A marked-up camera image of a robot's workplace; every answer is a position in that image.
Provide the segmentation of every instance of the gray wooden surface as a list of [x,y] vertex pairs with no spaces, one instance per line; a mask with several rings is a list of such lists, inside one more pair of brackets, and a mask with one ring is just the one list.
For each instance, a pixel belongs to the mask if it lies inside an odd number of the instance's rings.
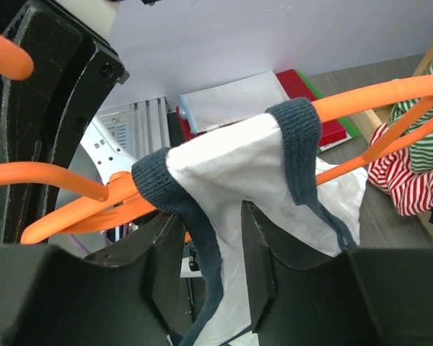
[[[370,84],[410,76],[422,56],[347,68],[308,78],[324,95],[337,94]],[[360,155],[366,147],[367,142],[362,137],[355,138],[322,153],[320,157],[332,164],[339,164]],[[433,247],[433,239],[420,220],[415,216],[399,216],[391,199],[369,183],[367,183],[359,221],[362,247]]]

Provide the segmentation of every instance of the red and white striped fabric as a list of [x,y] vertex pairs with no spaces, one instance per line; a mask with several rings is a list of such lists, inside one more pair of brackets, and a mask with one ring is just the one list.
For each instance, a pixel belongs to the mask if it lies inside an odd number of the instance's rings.
[[[370,145],[387,130],[387,124],[379,126]],[[391,196],[400,215],[413,216],[433,208],[433,169],[424,173],[412,172],[408,148],[372,162],[367,171],[369,181]]]

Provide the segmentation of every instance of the orange plastic rod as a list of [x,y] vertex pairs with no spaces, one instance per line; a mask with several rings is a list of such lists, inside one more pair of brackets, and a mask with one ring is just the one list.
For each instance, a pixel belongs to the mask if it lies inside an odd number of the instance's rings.
[[407,99],[433,96],[433,74],[396,79],[343,92],[313,102],[321,122]]
[[387,155],[400,151],[401,149],[407,148],[411,144],[420,141],[422,138],[427,136],[427,133],[433,133],[433,118],[427,121],[425,124],[417,128],[415,131],[404,135],[392,143],[391,146],[387,147],[382,151],[373,161],[381,159]]
[[77,234],[77,233],[92,233],[104,231],[105,229],[113,229],[119,225],[130,222],[140,216],[151,213],[156,208],[147,202],[142,196],[135,195],[128,199],[118,207],[110,210],[101,211],[89,218],[86,218],[67,229],[61,230],[59,233]]
[[[81,220],[89,218],[113,205],[119,204],[134,195],[138,195],[138,190],[136,189],[130,173],[119,172],[114,174],[113,177],[114,176],[117,176],[118,179],[112,179],[109,183],[109,195],[106,201],[97,202],[86,197],[81,197],[29,225],[22,233],[21,243],[38,243]],[[140,216],[144,214],[146,213],[141,207],[137,206],[137,215]]]
[[433,96],[420,99],[403,117],[394,123],[382,137],[378,138],[378,140],[362,154],[362,158],[367,162],[371,162],[396,138],[401,136],[412,124],[432,108]]
[[43,162],[0,164],[0,186],[36,183],[60,187],[96,201],[108,199],[108,188],[63,167]]
[[0,35],[0,74],[15,80],[24,80],[34,71],[31,57],[13,42]]
[[[390,146],[388,146],[384,151],[379,153],[374,159],[380,159],[384,156],[387,156],[395,151],[401,150],[411,144],[414,144],[417,141],[420,141],[422,138],[428,136],[433,132],[433,118],[423,124],[421,127],[417,128],[412,133],[403,136],[395,140]],[[356,168],[360,168],[368,164],[369,162],[365,160],[362,156],[358,156],[352,160],[345,162],[344,164],[340,164],[334,168],[329,169],[328,171],[322,172],[316,176],[316,182],[318,185],[321,185],[329,180],[335,179],[349,173]]]

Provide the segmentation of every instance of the striped clothing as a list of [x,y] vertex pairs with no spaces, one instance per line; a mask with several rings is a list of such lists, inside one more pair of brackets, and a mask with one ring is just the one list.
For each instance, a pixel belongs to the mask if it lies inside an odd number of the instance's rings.
[[[372,135],[370,145],[388,130],[382,124]],[[409,150],[404,148],[372,162],[367,168],[369,181],[391,196],[402,216],[413,216],[433,208],[433,169],[414,173]]]
[[[433,74],[433,63],[429,74]],[[391,111],[391,124],[403,116],[415,103],[417,99],[394,104]],[[433,117],[433,108],[423,117],[415,122],[407,132],[412,132]],[[410,146],[411,168],[414,172],[426,172],[433,168],[433,133]]]

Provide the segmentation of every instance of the white paper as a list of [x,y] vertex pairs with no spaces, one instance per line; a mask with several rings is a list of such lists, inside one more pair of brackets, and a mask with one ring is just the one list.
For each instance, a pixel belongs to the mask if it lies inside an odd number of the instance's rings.
[[201,133],[254,117],[288,99],[276,74],[270,71],[180,95],[180,108],[185,111],[191,131]]

